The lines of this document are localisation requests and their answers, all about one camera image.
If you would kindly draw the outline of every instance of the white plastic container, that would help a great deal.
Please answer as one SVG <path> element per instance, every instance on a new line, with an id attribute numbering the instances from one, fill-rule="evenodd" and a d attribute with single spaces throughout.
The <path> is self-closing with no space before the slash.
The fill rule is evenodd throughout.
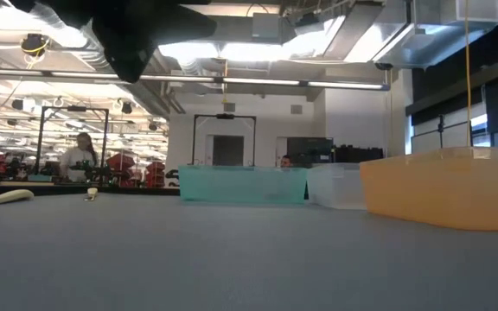
<path id="1" fill-rule="evenodd" d="M 366 210 L 358 163 L 330 163 L 309 169 L 309 202 L 337 209 Z"/>

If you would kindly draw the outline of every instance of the doorway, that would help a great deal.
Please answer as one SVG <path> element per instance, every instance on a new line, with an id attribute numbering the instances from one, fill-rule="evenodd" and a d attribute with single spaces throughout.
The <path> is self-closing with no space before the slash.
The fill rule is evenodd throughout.
<path id="1" fill-rule="evenodd" d="M 215 135 L 213 165 L 243 166 L 243 136 Z"/>

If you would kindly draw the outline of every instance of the black cable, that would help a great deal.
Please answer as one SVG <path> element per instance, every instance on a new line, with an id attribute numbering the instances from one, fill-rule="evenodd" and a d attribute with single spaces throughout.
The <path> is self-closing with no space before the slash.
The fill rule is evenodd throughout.
<path id="1" fill-rule="evenodd" d="M 257 4 L 259 7 L 263 8 L 263 9 L 266 11 L 266 13 L 270 14 L 270 12 L 268 11 L 268 9 L 267 9 L 264 5 L 262 5 L 262 4 L 260 4 L 260 3 L 251 3 L 251 5 L 249 6 L 249 9 L 247 9 L 247 12 L 246 12 L 246 17 L 248 17 L 248 16 L 249 16 L 249 12 L 251 11 L 251 8 L 252 8 L 255 4 Z"/>

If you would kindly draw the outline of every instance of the woman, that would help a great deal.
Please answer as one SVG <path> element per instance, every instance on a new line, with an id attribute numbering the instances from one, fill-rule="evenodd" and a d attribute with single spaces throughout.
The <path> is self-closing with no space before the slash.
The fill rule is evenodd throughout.
<path id="1" fill-rule="evenodd" d="M 61 176 L 68 177 L 73 182 L 86 180 L 83 169 L 72 169 L 77 162 L 89 161 L 91 167 L 97 165 L 97 154 L 93 150 L 92 138 L 87 133 L 80 133 L 76 137 L 78 147 L 67 150 L 61 158 Z"/>

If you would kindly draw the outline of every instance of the ceiling pipe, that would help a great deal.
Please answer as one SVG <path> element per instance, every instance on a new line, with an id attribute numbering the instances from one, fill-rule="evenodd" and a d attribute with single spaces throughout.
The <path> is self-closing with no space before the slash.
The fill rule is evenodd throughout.
<path id="1" fill-rule="evenodd" d="M 30 15 L 44 21 L 49 27 L 54 29 L 55 32 L 52 32 L 50 36 L 65 48 L 69 48 L 67 44 L 72 41 L 70 39 L 71 36 L 74 37 L 74 41 L 83 41 L 84 46 L 80 48 L 79 51 L 74 51 L 74 55 L 89 67 L 101 73 L 114 73 L 111 65 L 106 61 L 105 56 L 101 52 L 99 42 L 91 31 L 91 23 L 88 23 L 82 30 L 68 27 L 51 8 L 39 3 L 36 3 L 34 8 L 30 11 Z M 142 100 L 140 101 L 142 103 L 152 103 L 153 105 L 146 105 L 144 107 L 147 111 L 167 117 L 166 107 L 163 106 L 162 101 L 155 100 L 151 96 L 145 96 L 146 93 L 149 92 L 147 86 L 135 84 L 119 87 L 126 89 L 128 92 L 132 92 L 135 97 L 141 98 Z"/>

